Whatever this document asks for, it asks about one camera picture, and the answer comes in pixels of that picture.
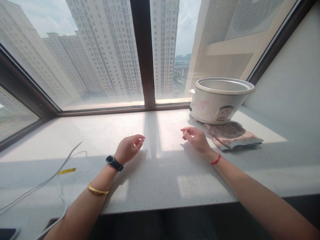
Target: cloud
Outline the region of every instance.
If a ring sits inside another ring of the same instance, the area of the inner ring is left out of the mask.
[[[78,30],[65,0],[11,0],[21,6],[40,37],[46,33],[75,35]]]
[[[180,0],[176,55],[192,52],[201,0]]]

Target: yellow label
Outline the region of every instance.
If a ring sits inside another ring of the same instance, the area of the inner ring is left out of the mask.
[[[70,169],[65,169],[61,172],[59,172],[58,174],[65,174],[65,173],[69,173],[69,172],[75,172],[76,168],[70,168]]]

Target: forearm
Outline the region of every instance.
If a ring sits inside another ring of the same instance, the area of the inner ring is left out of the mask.
[[[206,158],[212,162],[217,156],[212,152]],[[298,211],[232,163],[221,157],[214,167],[239,202],[274,239],[319,239],[319,231]]]
[[[100,191],[107,191],[116,175],[117,170],[106,165],[92,181],[91,186]],[[94,195],[86,188],[68,208],[64,218],[44,239],[86,239],[101,212],[106,196]]]

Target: gold bangle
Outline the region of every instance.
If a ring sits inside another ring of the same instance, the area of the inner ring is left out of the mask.
[[[106,195],[109,193],[109,191],[99,191],[97,189],[94,189],[91,187],[91,183],[88,184],[88,189],[90,192],[92,192],[94,195]]]

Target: towel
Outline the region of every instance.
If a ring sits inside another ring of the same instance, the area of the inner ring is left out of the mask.
[[[255,148],[263,142],[263,139],[246,131],[237,122],[228,122],[222,125],[204,124],[203,126],[213,143],[222,151]]]

